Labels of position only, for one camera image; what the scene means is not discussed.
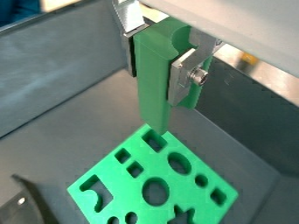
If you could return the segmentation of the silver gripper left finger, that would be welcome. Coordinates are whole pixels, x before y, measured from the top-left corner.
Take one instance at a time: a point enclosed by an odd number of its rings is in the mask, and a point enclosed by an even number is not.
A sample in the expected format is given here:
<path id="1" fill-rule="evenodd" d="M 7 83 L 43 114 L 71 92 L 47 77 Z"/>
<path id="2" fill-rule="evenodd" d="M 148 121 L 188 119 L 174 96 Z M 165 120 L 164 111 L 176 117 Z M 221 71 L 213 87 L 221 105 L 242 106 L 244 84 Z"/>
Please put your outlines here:
<path id="1" fill-rule="evenodd" d="M 136 77 L 136 56 L 133 36 L 146 27 L 137 0 L 112 0 L 116 21 L 120 29 L 122 47 L 125 49 L 126 70 Z"/>

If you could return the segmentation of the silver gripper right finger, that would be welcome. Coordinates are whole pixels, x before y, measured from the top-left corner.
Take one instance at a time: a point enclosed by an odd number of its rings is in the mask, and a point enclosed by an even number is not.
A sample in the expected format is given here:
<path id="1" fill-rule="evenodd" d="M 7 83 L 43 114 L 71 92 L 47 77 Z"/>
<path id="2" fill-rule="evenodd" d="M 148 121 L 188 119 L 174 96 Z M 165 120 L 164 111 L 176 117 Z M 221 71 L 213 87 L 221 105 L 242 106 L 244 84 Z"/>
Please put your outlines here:
<path id="1" fill-rule="evenodd" d="M 204 84 L 208 71 L 202 68 L 202 62 L 224 45 L 220 39 L 197 29 L 190 29 L 189 43 L 192 48 L 170 65 L 166 100 L 172 106 L 176 106 L 188 95 L 192 84 Z"/>

